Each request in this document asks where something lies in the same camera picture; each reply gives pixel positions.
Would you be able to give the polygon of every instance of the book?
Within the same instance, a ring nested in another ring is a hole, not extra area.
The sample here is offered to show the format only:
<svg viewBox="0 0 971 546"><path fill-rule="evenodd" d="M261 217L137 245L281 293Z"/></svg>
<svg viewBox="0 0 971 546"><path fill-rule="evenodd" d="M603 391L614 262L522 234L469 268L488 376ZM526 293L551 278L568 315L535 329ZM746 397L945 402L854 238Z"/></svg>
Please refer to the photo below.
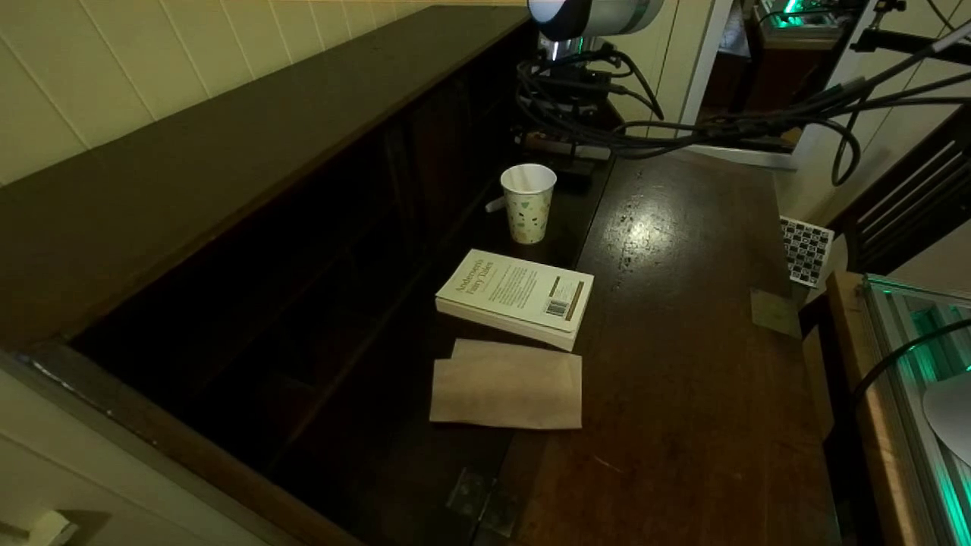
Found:
<svg viewBox="0 0 971 546"><path fill-rule="evenodd" d="M575 351L594 276L472 249L435 293L442 315Z"/></svg>

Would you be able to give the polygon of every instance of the wall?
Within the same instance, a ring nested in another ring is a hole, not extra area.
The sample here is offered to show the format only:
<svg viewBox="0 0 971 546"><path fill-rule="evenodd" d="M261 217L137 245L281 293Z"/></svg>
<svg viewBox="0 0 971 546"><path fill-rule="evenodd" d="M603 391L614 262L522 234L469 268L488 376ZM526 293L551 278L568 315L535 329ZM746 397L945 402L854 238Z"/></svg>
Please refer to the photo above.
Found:
<svg viewBox="0 0 971 546"><path fill-rule="evenodd" d="M951 21L971 18L971 0L937 0L937 7L951 15ZM882 18L886 31L917 32L917 35L940 35L945 23L935 18L929 2L906 2L906 12L891 12ZM874 53L858 54L847 53L834 70L831 82L850 82L854 76L874 76L905 54L897 53ZM969 74L969 67L925 60L917 70L906 70L886 82L879 94L891 94L901 87L917 87L945 76ZM947 91L951 96L971 96L971 86L956 86ZM867 111L856 125L856 135L864 147L862 164L856 176L831 189L831 158L839 148L839 135L829 131L807 131L795 148L795 173L776 173L781 183L781 210L787 215L829 220L834 217L856 195L862 195L874 178L879 178L905 152L912 152L933 127L937 127L953 109L951 105L919 105L919 109L879 109Z"/></svg>
<svg viewBox="0 0 971 546"><path fill-rule="evenodd" d="M971 220L891 269L891 278L971 297Z"/></svg>
<svg viewBox="0 0 971 546"><path fill-rule="evenodd" d="M0 185L425 2L0 0Z"/></svg>

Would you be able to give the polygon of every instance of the paper cup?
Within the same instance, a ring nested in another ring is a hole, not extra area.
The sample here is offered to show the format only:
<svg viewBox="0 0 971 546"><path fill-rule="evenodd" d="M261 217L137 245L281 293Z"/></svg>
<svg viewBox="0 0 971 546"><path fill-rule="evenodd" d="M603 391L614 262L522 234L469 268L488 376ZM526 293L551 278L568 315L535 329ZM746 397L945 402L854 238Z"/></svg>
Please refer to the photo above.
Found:
<svg viewBox="0 0 971 546"><path fill-rule="evenodd" d="M512 164L501 173L509 234L519 245L544 244L555 173L544 164Z"/></svg>

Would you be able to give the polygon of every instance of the white wall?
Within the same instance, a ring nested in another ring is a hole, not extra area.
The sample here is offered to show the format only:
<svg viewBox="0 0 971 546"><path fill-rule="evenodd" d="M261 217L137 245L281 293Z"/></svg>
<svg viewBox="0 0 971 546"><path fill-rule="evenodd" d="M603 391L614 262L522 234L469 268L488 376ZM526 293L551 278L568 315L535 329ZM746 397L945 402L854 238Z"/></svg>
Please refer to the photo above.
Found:
<svg viewBox="0 0 971 546"><path fill-rule="evenodd" d="M418 7L427 0L0 0L0 185Z"/></svg>
<svg viewBox="0 0 971 546"><path fill-rule="evenodd" d="M971 297L971 220L891 269L891 278Z"/></svg>

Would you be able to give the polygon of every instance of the wooden cabinet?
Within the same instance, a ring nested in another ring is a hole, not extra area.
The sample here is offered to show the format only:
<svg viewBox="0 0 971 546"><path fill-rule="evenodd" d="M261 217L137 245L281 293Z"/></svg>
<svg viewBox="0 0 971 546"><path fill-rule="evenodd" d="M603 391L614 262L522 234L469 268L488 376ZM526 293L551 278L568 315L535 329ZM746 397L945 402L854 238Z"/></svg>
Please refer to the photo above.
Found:
<svg viewBox="0 0 971 546"><path fill-rule="evenodd" d="M427 540L507 444L407 429L530 41L522 10L427 10L4 189L0 342L306 542L300 504Z"/></svg>

